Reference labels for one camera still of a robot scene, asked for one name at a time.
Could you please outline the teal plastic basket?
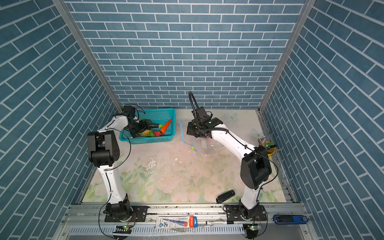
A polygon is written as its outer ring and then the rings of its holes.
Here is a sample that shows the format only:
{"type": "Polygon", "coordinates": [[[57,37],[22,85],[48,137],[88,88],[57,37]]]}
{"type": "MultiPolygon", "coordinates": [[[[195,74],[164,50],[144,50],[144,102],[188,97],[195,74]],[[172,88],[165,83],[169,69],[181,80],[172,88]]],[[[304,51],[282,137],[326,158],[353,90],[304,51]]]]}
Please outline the teal plastic basket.
{"type": "Polygon", "coordinates": [[[133,145],[137,144],[150,144],[169,142],[175,136],[176,133],[176,111],[174,109],[157,109],[157,110],[144,110],[139,115],[137,122],[143,119],[149,119],[152,121],[152,125],[149,127],[151,131],[148,136],[140,136],[138,138],[132,138],[130,132],[127,131],[127,127],[121,130],[119,139],[122,142],[130,142],[133,145]],[[163,125],[172,120],[167,131],[162,134],[160,132],[163,125]]]}

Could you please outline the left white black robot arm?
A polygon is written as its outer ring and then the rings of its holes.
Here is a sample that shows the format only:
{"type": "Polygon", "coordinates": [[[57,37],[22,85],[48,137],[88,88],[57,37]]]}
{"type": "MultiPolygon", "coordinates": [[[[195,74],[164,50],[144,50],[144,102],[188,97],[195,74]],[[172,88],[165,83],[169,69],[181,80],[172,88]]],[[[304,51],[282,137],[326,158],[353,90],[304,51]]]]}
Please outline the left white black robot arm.
{"type": "Polygon", "coordinates": [[[128,118],[123,115],[113,117],[106,126],[87,134],[89,161],[101,173],[106,191],[107,202],[101,211],[106,222],[145,222],[147,206],[132,206],[128,194],[123,189],[118,167],[121,151],[118,134],[128,126],[128,118]]]}

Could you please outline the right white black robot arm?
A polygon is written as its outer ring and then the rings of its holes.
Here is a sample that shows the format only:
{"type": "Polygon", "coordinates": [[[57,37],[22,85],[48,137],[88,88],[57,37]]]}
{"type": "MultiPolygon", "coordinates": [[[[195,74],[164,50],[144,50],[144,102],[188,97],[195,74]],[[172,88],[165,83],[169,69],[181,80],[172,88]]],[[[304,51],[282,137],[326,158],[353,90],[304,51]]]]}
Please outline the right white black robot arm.
{"type": "Polygon", "coordinates": [[[268,184],[272,162],[263,146],[254,146],[232,133],[224,123],[208,115],[203,107],[192,110],[194,119],[188,123],[187,135],[195,138],[209,137],[231,151],[240,161],[240,176],[245,184],[239,202],[239,212],[245,220],[255,217],[259,208],[259,196],[268,184]]]}

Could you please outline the clear zip top bag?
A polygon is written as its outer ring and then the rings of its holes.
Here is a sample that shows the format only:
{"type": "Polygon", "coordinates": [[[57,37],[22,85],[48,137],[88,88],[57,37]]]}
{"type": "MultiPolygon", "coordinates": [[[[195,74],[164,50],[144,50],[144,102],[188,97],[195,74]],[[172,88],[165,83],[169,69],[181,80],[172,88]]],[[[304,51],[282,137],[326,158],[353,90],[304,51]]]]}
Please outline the clear zip top bag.
{"type": "Polygon", "coordinates": [[[235,155],[240,153],[238,147],[231,145],[231,143],[234,142],[233,139],[220,142],[210,137],[196,138],[195,136],[187,135],[188,124],[179,121],[179,125],[183,143],[188,145],[195,153],[213,155],[219,154],[224,150],[228,150],[235,155]]]}

